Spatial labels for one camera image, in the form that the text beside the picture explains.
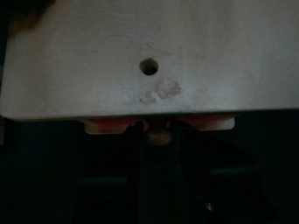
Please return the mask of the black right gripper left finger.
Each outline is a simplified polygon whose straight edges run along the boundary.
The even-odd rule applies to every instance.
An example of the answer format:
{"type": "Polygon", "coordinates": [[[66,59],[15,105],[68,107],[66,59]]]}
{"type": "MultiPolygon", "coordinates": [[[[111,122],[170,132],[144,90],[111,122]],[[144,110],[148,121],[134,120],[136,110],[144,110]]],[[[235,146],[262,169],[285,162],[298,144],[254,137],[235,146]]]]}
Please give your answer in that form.
{"type": "Polygon", "coordinates": [[[136,224],[143,137],[144,125],[138,122],[122,134],[91,138],[71,224],[136,224]]]}

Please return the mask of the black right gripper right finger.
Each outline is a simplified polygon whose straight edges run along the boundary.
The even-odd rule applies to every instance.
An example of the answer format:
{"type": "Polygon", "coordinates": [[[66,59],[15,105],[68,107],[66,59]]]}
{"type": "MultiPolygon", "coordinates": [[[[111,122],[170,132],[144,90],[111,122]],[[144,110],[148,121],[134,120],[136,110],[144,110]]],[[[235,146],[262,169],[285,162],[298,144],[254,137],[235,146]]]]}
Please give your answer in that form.
{"type": "Polygon", "coordinates": [[[171,129],[196,224],[281,224],[255,159],[186,122],[171,129]]]}

